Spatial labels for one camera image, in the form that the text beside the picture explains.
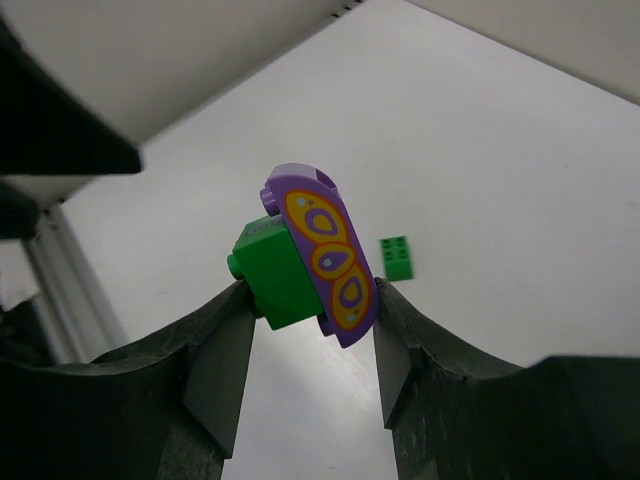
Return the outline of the green square lego brick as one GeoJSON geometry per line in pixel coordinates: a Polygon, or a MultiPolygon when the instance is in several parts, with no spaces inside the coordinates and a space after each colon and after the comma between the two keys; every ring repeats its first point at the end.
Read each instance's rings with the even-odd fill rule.
{"type": "Polygon", "coordinates": [[[384,275],[389,282],[406,281],[414,278],[414,268],[406,236],[396,236],[379,240],[384,275]]]}

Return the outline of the purple printed lego brick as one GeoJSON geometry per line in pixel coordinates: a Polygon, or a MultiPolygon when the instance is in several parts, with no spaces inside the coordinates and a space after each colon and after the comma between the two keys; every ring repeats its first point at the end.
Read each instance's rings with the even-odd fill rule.
{"type": "Polygon", "coordinates": [[[279,215],[323,306],[318,322],[344,349],[371,329],[378,290],[338,187],[306,164],[274,167],[260,191],[270,216],[279,215]]]}

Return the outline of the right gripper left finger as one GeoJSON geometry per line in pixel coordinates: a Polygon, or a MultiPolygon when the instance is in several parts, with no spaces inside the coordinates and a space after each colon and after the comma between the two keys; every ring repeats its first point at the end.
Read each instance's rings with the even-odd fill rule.
{"type": "Polygon", "coordinates": [[[255,318],[246,283],[88,363],[1,361],[5,479],[218,479],[255,318]]]}

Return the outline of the small green lego brick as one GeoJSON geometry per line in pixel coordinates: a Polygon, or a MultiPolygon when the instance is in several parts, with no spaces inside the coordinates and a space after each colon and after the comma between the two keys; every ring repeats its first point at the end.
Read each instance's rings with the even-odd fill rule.
{"type": "Polygon", "coordinates": [[[257,315],[273,330],[324,312],[280,215],[248,223],[227,257],[227,266],[235,279],[246,281],[257,315]]]}

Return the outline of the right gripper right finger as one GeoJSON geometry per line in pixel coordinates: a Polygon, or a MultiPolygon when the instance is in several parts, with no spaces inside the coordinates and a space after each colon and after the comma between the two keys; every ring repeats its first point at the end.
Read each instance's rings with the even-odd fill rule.
{"type": "Polygon", "coordinates": [[[373,328],[383,422],[402,479],[635,479],[639,362],[496,358],[385,280],[373,328]]]}

